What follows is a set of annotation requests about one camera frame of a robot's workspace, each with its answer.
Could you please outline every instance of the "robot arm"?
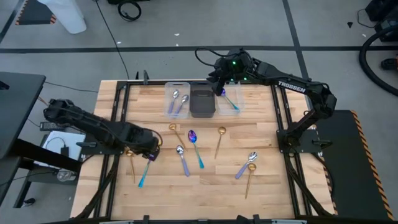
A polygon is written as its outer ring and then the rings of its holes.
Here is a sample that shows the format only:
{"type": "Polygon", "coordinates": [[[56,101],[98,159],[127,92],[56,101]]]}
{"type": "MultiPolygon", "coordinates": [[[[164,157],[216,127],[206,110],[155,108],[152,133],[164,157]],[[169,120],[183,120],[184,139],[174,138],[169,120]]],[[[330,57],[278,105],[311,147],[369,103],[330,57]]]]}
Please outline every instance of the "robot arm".
{"type": "Polygon", "coordinates": [[[87,113],[70,100],[50,100],[49,107],[44,109],[44,117],[48,121],[70,124],[91,134],[98,142],[111,149],[128,147],[135,154],[142,154],[152,161],[159,154],[159,140],[153,137],[152,130],[128,122],[108,121],[87,113]]]}
{"type": "Polygon", "coordinates": [[[214,68],[215,71],[209,74],[207,80],[212,82],[217,96],[221,95],[225,82],[249,80],[259,85],[277,85],[310,98],[313,109],[300,121],[293,122],[283,134],[286,147],[299,146],[303,132],[319,119],[332,116],[335,110],[337,99],[327,84],[283,73],[269,63],[252,58],[243,49],[229,51],[228,55],[216,61],[214,68]]]}

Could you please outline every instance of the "concrete floor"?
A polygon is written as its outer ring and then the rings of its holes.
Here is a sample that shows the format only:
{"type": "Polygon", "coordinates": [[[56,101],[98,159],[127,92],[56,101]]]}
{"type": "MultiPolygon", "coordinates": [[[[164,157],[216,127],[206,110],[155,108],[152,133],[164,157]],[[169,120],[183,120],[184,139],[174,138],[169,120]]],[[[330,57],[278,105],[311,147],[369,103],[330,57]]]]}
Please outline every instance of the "concrete floor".
{"type": "MultiPolygon", "coordinates": [[[[97,90],[101,80],[125,79],[126,72],[116,52],[82,52],[81,48],[112,48],[114,43],[95,2],[76,0],[85,15],[87,30],[69,34],[57,21],[53,25],[15,26],[0,39],[0,70],[47,76],[48,82],[97,90]],[[1,53],[28,49],[27,54],[1,53]],[[58,49],[52,53],[32,53],[29,49],[58,49]],[[57,53],[73,49],[79,53],[57,53]]],[[[284,8],[285,0],[168,0],[140,2],[142,17],[124,22],[116,6],[99,0],[99,5],[120,47],[130,77],[146,69],[150,78],[205,78],[210,67],[200,64],[192,51],[165,51],[162,47],[178,46],[294,46],[284,8]],[[159,47],[148,52],[137,47],[159,47]]],[[[374,33],[356,22],[356,11],[370,0],[289,0],[298,41],[301,46],[361,46],[374,33]],[[353,22],[352,28],[347,22],[353,22]]],[[[17,5],[0,2],[0,30],[17,5]]],[[[386,45],[375,41],[373,45],[386,45]]],[[[296,52],[292,50],[251,50],[253,57],[274,64],[278,69],[301,75],[296,52]]],[[[378,63],[395,57],[396,52],[368,54],[369,64],[379,76],[398,87],[396,72],[383,72],[378,63]]],[[[202,53],[204,61],[215,57],[202,53]]],[[[356,110],[362,122],[379,175],[394,215],[398,216],[398,145],[395,117],[398,98],[377,87],[362,72],[357,51],[303,52],[308,76],[327,82],[338,99],[337,109],[356,110]]],[[[41,97],[68,98],[84,110],[93,111],[95,93],[81,93],[57,86],[44,85],[41,97]]],[[[44,105],[38,102],[29,118],[44,120],[44,105]]],[[[20,138],[39,144],[45,133],[27,122],[20,138]]],[[[19,170],[17,176],[23,176],[19,170]]],[[[75,188],[72,186],[32,184],[28,196],[37,199],[34,206],[14,209],[12,205],[22,180],[15,181],[0,207],[0,223],[42,223],[66,220],[70,215],[75,188]]]]}

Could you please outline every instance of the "clear plastic container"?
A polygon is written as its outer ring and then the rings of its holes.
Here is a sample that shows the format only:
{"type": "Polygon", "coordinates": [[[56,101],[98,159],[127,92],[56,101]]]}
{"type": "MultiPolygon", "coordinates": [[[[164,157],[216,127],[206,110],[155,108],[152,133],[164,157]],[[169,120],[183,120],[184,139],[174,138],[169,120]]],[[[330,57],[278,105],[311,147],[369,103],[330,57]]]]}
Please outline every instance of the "clear plastic container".
{"type": "Polygon", "coordinates": [[[220,115],[237,115],[244,110],[243,93],[240,82],[224,85],[225,96],[217,96],[217,111],[220,115]]]}
{"type": "Polygon", "coordinates": [[[190,85],[187,82],[168,82],[164,85],[164,115],[173,119],[186,119],[189,117],[190,85]]]}

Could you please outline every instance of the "black container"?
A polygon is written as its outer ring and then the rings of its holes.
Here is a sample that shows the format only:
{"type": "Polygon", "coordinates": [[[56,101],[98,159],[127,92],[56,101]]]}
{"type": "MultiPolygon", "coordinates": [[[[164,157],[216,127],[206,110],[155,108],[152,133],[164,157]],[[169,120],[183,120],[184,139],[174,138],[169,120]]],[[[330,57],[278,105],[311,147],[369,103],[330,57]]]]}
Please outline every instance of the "black container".
{"type": "Polygon", "coordinates": [[[216,103],[208,81],[191,82],[189,107],[194,118],[213,117],[216,111],[216,103]]]}

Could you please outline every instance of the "wooden tabletop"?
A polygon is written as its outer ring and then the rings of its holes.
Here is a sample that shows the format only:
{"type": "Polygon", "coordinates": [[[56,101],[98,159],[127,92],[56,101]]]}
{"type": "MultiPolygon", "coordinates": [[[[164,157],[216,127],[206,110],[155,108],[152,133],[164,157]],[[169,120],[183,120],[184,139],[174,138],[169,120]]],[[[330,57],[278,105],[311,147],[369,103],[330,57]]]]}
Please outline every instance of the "wooden tabletop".
{"type": "MultiPolygon", "coordinates": [[[[95,114],[110,119],[117,81],[102,81],[95,114]]],[[[292,203],[284,159],[278,150],[275,131],[277,122],[271,89],[268,86],[243,85],[246,104],[239,116],[211,119],[190,118],[171,121],[164,116],[163,86],[133,86],[127,109],[128,122],[158,131],[164,140],[160,155],[150,164],[144,188],[138,183],[147,160],[133,157],[136,183],[133,183],[129,158],[122,156],[113,202],[112,220],[235,219],[237,215],[260,218],[293,218],[292,203]],[[185,159],[190,171],[186,177],[180,156],[175,148],[180,144],[169,130],[170,122],[177,124],[177,132],[185,141],[185,159]],[[220,151],[214,160],[219,134],[226,127],[220,151]],[[200,169],[193,148],[187,139],[192,129],[198,136],[197,146],[205,165],[200,169]],[[249,172],[236,180],[234,176],[247,161],[248,154],[257,151],[257,169],[252,177],[248,198],[244,198],[249,172]]],[[[287,90],[290,110],[298,121],[307,110],[305,97],[287,90]]],[[[311,155],[301,156],[307,186],[315,198],[333,213],[330,193],[322,165],[311,155]]],[[[98,188],[103,156],[93,156],[83,164],[76,189],[71,217],[79,214],[98,188]]],[[[108,193],[104,194],[101,214],[104,215],[108,193]]],[[[302,198],[298,191],[300,211],[302,198]]]]}

